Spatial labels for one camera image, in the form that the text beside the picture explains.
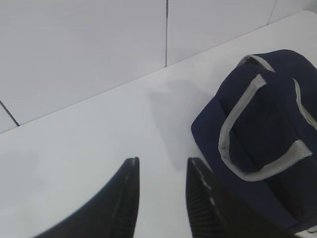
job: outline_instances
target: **gray trim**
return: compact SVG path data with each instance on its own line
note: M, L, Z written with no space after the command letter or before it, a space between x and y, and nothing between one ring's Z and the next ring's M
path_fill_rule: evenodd
M235 124L238 117L241 115L246 106L250 103L256 92L266 85L266 81L258 74L250 83L247 90L244 92L238 103L233 107L232 111L224 121L220 135L218 150L221 155L222 161L228 166L228 168L239 178L245 181L260 181L276 175L285 169L291 167L303 158L312 155L312 152L307 148L302 140L295 141L289 150L274 162L265 165L259 171L254 173L245 173L241 171L230 160L230 130Z
M297 102L298 109L299 109L300 113L303 115L303 117L305 118L305 120L308 122L308 124L310 124L315 130L317 130L317 122L315 121L313 116L306 110L306 108L302 104L301 88L300 88L298 82L295 79L293 79L293 80L295 83L296 102Z
M272 66L265 59L263 59L263 58L261 58L259 56L255 56L255 55L244 56L242 58L242 60L240 60L240 62L238 63L238 66L244 64L249 58L255 59L266 70L275 72L275 70L272 68ZM315 121L313 116L306 110L306 108L302 104L302 101L301 101L301 88L299 86L299 83L295 79L293 79L293 80L294 80L294 83L295 83L295 90L296 90L296 96L297 96L296 97L296 102L297 102L298 109L299 109L300 113L303 115L303 117L305 118L305 120L307 121L307 123L309 125L311 125L315 130L317 130L317 122Z
M240 62L238 63L238 66L244 64L246 61L248 61L249 58L255 59L260 65L262 65L268 71L275 72L274 69L272 68L272 66L266 60L264 60L263 58L261 58L259 56L255 56L255 55L244 56L242 58L242 60L240 60Z

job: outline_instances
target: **gray handle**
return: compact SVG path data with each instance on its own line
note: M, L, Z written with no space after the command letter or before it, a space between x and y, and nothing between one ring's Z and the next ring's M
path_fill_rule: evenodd
M312 155L312 152L307 148L302 140L295 141L288 151L278 158L277 160L263 166L259 171L253 173L245 173L240 170L230 160L230 138L229 133L233 125L237 121L246 106L250 103L256 92L266 85L266 81L258 74L250 83L247 90L244 92L242 97L239 99L237 104L234 106L228 117L224 121L220 135L218 150L221 155L222 161L228 166L228 168L239 178L245 181L260 181L276 175L285 169L291 167L303 158Z

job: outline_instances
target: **white table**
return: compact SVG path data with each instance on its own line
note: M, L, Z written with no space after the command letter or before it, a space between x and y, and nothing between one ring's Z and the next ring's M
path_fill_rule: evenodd
M246 54L293 49L317 65L317 15L300 12L177 64L0 134L0 237L27 238L89 200L125 158L140 157L136 238L191 238L190 126Z

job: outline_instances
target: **blue fabric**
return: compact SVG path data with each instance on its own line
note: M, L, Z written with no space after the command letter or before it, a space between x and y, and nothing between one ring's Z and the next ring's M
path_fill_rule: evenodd
M302 104L317 119L317 94L314 93L317 90L317 70L293 51L258 56L270 63L276 72L255 63L236 67L195 119L192 133L213 172L232 192L282 228L307 229L305 223L311 226L317 218L317 192L310 189L317 185L316 157L305 158L264 181L246 182L223 163L218 151L224 120L250 82L261 74L267 85L256 93L230 132L232 162L245 172L258 171L285 154L298 139L317 154L317 131L298 109L293 80L295 78L301 87Z

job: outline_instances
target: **white surface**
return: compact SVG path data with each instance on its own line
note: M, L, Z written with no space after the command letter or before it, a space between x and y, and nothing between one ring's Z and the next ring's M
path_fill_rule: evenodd
M136 238L191 238L186 161L192 121L239 60L293 49L317 65L317 15L301 12L0 134L0 237L46 230L140 157Z
M0 133L15 128L16 125L0 105Z
M317 12L317 0L276 0L270 23L302 10Z
M297 233L297 235L298 235L299 237L303 237L303 238L317 238L317 233L310 234L310 233L308 233L308 232L306 232L306 231Z
M156 71L165 25L165 0L1 0L1 100L23 124Z
M275 0L169 0L167 65L268 24Z

